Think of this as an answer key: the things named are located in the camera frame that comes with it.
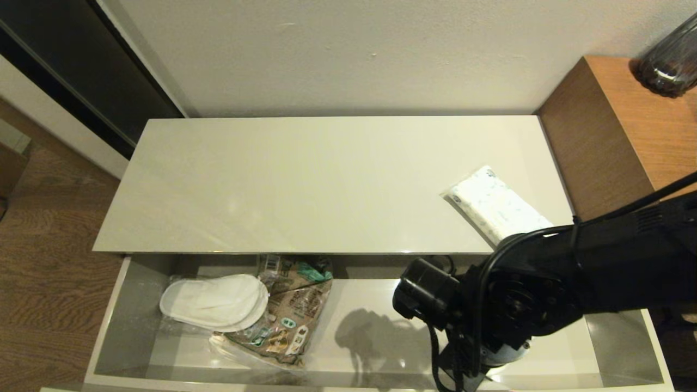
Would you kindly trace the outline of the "white soft tissue pack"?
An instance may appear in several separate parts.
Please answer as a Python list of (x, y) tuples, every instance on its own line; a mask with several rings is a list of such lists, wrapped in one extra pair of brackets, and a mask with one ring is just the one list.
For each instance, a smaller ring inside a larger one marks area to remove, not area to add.
[(502, 181), (490, 166), (480, 167), (446, 189), (442, 196), (493, 248), (510, 236), (553, 226)]

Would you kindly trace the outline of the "white slippers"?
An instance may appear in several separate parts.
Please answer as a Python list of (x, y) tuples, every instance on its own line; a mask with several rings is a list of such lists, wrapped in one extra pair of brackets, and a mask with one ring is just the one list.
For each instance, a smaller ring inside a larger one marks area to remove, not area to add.
[(532, 338), (527, 339), (519, 348), (502, 345), (497, 351), (484, 347), (481, 350), (481, 364), (488, 368), (499, 368), (517, 362), (528, 354)]
[(160, 312), (177, 322), (211, 332), (240, 332), (264, 316), (266, 285), (249, 274), (209, 279), (180, 279), (160, 297)]

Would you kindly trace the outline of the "brown printed snack bag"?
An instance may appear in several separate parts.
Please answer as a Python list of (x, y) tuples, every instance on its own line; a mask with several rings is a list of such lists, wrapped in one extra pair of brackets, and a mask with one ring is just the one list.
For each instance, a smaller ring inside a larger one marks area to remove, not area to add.
[(257, 256), (258, 278), (268, 290), (261, 318), (239, 332), (215, 332), (211, 350), (249, 367), (303, 370), (333, 285), (333, 265), (321, 255)]

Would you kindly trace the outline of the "brown wooden side cabinet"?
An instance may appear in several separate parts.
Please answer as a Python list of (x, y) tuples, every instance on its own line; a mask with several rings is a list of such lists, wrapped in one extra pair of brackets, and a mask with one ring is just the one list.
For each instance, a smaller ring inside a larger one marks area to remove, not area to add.
[(586, 221), (697, 172), (697, 87), (660, 96), (629, 65), (582, 57), (537, 110), (572, 209)]

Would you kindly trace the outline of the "dark glass vase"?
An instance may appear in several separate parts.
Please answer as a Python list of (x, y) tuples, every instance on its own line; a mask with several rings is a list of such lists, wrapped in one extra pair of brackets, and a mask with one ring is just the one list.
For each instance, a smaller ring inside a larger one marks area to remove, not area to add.
[(638, 59), (634, 78), (649, 91), (676, 99), (697, 87), (697, 12)]

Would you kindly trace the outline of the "dark door panel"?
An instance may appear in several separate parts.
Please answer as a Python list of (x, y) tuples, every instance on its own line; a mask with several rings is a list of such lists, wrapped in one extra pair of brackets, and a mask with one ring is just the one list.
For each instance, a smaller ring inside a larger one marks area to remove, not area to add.
[(184, 116), (97, 0), (0, 0), (0, 55), (126, 159), (150, 119)]

